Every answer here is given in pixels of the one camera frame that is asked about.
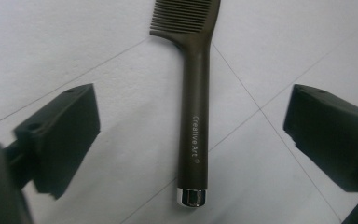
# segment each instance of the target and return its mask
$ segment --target chrome end cap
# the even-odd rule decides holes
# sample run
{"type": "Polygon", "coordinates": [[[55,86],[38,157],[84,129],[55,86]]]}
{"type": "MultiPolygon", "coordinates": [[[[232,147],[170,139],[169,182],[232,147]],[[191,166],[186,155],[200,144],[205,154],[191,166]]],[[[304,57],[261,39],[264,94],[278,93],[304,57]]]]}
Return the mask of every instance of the chrome end cap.
{"type": "Polygon", "coordinates": [[[184,207],[201,207],[206,204],[206,189],[177,189],[177,202],[184,207]]]}

